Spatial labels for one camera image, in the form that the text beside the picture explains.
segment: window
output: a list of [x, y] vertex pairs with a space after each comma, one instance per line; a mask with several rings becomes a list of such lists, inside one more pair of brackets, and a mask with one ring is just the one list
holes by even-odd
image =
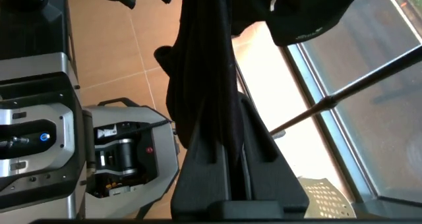
[[[303, 43], [322, 93], [421, 44], [421, 10], [422, 0], [355, 0], [335, 28]], [[422, 203], [422, 63], [343, 100], [334, 113], [377, 194]]]

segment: black device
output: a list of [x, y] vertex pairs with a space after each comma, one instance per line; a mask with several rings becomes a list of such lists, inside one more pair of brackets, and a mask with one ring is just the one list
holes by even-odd
[[[133, 0], [119, 1], [133, 5]], [[36, 223], [76, 221], [84, 217], [88, 204], [101, 204], [97, 211], [103, 215], [122, 204], [140, 205], [135, 202], [137, 196], [131, 197], [132, 188], [134, 194], [136, 188], [148, 187], [145, 195], [154, 193], [152, 198], [161, 198], [178, 172], [169, 120], [127, 99], [118, 100], [128, 105], [123, 108], [103, 106], [111, 101], [97, 107], [80, 106], [76, 64], [69, 54], [67, 0], [0, 0], [0, 4], [0, 145], [6, 150], [0, 160], [2, 221], [20, 223], [31, 220], [31, 215], [73, 219]], [[306, 194], [252, 103], [242, 95], [239, 103], [245, 144], [238, 166], [230, 166], [225, 144], [210, 138], [202, 122], [212, 118], [200, 112], [171, 201], [173, 220], [307, 223], [302, 220], [309, 204]], [[36, 149], [22, 149], [29, 144]], [[148, 161], [148, 168], [142, 170], [141, 161]], [[89, 174], [89, 168], [95, 173]], [[143, 177], [139, 177], [135, 185], [119, 184], [140, 173], [151, 175], [150, 180], [142, 183]], [[104, 197], [105, 192], [102, 197], [85, 192], [92, 185], [90, 177], [94, 178], [93, 187], [106, 184], [109, 197]], [[98, 203], [106, 198], [112, 199]], [[122, 202], [126, 199], [134, 202]], [[150, 207], [150, 200], [145, 202], [143, 206]], [[120, 209], [114, 217], [123, 213]]]

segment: floor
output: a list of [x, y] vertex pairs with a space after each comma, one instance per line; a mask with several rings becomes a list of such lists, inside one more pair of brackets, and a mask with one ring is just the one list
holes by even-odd
[[[168, 76], [153, 52], [174, 43], [181, 0], [169, 5], [160, 0], [136, 0], [134, 10], [105, 0], [69, 0], [69, 5], [83, 105], [127, 97], [168, 115]], [[268, 129], [306, 109], [265, 23], [257, 22], [246, 29], [233, 40], [233, 48]], [[347, 186], [312, 119], [289, 128], [287, 135], [276, 141], [297, 176], [328, 178], [347, 195]], [[179, 154], [180, 164], [185, 154], [185, 150]], [[153, 205], [147, 219], [171, 218], [169, 201], [173, 190], [174, 185]]]

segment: black cloth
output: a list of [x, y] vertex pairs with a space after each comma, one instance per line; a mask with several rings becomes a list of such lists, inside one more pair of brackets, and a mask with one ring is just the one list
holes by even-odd
[[231, 0], [183, 0], [173, 47], [154, 56], [169, 76], [167, 108], [177, 135], [189, 146], [198, 112], [208, 116], [209, 137], [236, 160], [243, 145], [235, 56], [230, 35]]
[[232, 34], [265, 21], [274, 43], [287, 46], [313, 39], [333, 28], [354, 0], [233, 0]]

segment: tile grout line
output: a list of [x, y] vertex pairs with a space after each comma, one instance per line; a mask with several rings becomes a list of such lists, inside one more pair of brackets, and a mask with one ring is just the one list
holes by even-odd
[[139, 42], [138, 42], [138, 38], [136, 36], [135, 26], [133, 25], [133, 20], [132, 20], [132, 16], [131, 15], [129, 15], [129, 19], [131, 20], [132, 31], [133, 31], [133, 36], [135, 37], [136, 46], [138, 47], [138, 53], [139, 53], [139, 57], [140, 57], [140, 62], [142, 63], [142, 68], [144, 69], [144, 72], [145, 72], [146, 83], [148, 85], [148, 89], [150, 90], [150, 96], [151, 96], [151, 99], [152, 99], [152, 105], [154, 106], [154, 109], [157, 109], [156, 102], [154, 101], [154, 96], [152, 95], [151, 84], [150, 84], [150, 81], [148, 79], [148, 76], [146, 75], [147, 71], [145, 70], [144, 59], [142, 58], [142, 55], [140, 54]]
[[82, 88], [82, 90], [87, 90], [87, 89], [94, 88], [96, 86], [101, 86], [101, 85], [104, 85], [104, 84], [107, 84], [107, 83], [111, 83], [111, 82], [115, 82], [115, 81], [118, 81], [118, 80], [122, 80], [122, 79], [125, 79], [125, 78], [130, 78], [131, 76], [136, 76], [136, 75], [139, 75], [139, 74], [142, 74], [142, 73], [144, 73], [144, 72], [136, 72], [134, 74], [130, 74], [130, 75], [127, 75], [127, 76], [122, 76], [122, 77], [119, 77], [119, 78], [116, 78], [116, 79], [113, 79], [113, 80], [110, 80], [110, 81], [107, 81], [107, 82], [101, 82], [101, 83], [98, 83], [98, 84], [95, 84], [95, 85], [92, 85], [92, 86], [89, 86], [89, 87], [85, 87], [85, 88]]

